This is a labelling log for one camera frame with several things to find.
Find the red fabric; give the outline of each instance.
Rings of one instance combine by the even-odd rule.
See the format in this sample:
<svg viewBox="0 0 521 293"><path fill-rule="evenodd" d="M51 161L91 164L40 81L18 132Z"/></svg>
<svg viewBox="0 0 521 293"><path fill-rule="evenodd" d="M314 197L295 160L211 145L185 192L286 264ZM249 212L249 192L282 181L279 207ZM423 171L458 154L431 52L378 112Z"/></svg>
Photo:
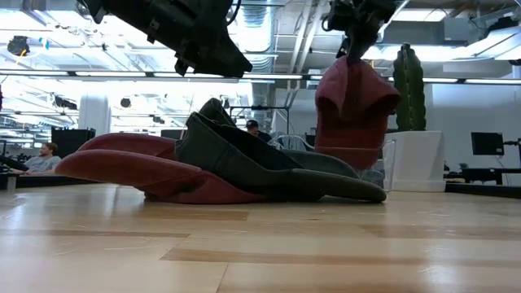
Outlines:
<svg viewBox="0 0 521 293"><path fill-rule="evenodd" d="M265 200L200 168L128 151L79 151L63 159L56 174L133 186L151 199L170 203L230 204Z"/></svg>
<svg viewBox="0 0 521 293"><path fill-rule="evenodd" d="M148 199L170 203L232 204L265 200L212 173L175 162L175 140L110 133L86 142L56 167L56 174L133 186Z"/></svg>
<svg viewBox="0 0 521 293"><path fill-rule="evenodd" d="M383 145L387 119L399 102L398 91L368 63L337 59L315 95L317 151L357 169L370 168Z"/></svg>
<svg viewBox="0 0 521 293"><path fill-rule="evenodd" d="M146 134L110 133L100 135L86 142L78 151L87 150L129 151L169 160L176 159L176 141L174 139Z"/></svg>

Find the cactus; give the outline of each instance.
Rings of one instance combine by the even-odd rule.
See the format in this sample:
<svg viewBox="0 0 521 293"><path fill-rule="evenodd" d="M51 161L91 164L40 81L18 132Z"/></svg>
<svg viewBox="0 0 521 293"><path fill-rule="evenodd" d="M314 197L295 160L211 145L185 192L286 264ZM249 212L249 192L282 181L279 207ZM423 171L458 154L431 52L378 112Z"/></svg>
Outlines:
<svg viewBox="0 0 521 293"><path fill-rule="evenodd" d="M423 131L425 118L425 94L423 93L422 64L410 44L404 44L394 61L394 87L400 92L401 102L396 109L398 131Z"/></svg>

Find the wooden table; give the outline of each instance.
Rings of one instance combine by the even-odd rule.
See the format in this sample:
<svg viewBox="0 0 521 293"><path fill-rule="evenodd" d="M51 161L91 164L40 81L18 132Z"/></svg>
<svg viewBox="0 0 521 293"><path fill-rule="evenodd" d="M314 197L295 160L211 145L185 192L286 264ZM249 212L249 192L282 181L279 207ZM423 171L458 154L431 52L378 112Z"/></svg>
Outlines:
<svg viewBox="0 0 521 293"><path fill-rule="evenodd" d="M111 185L0 193L2 292L515 293L520 245L516 199L190 206Z"/></svg>

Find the person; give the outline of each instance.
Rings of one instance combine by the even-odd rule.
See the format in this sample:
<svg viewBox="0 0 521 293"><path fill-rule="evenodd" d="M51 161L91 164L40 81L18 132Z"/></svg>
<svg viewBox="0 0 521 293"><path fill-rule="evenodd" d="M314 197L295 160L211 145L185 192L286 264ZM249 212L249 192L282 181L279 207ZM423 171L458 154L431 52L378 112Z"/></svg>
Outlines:
<svg viewBox="0 0 521 293"><path fill-rule="evenodd" d="M60 158L55 155L58 146L52 142L42 144L40 155L35 156L24 163L27 171L12 169L14 174L20 175L50 175L55 173L56 165L60 162Z"/></svg>
<svg viewBox="0 0 521 293"><path fill-rule="evenodd" d="M249 120L246 122L246 129L251 135L260 138L263 142L269 142L271 140L271 135L260 131L259 123L255 120Z"/></svg>

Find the computer monitor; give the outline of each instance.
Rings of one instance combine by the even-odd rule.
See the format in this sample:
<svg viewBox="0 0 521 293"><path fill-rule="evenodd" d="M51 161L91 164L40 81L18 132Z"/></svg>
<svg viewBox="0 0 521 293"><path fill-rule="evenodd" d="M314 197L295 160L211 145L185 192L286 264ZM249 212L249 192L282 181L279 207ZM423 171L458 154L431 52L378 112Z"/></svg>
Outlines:
<svg viewBox="0 0 521 293"><path fill-rule="evenodd" d="M474 155L504 155L502 133L471 133Z"/></svg>

